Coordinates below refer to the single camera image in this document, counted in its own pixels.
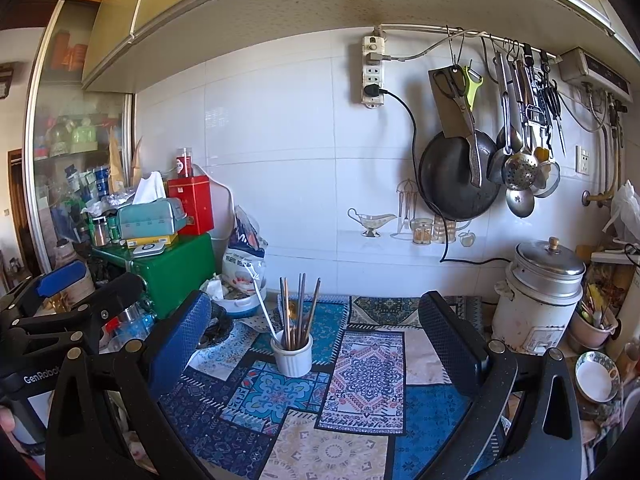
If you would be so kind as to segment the person's left hand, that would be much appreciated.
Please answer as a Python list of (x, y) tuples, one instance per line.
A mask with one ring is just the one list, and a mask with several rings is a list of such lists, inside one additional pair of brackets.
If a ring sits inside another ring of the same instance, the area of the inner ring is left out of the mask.
[(15, 429), (14, 416), (5, 406), (0, 406), (0, 426), (6, 434), (12, 434)]

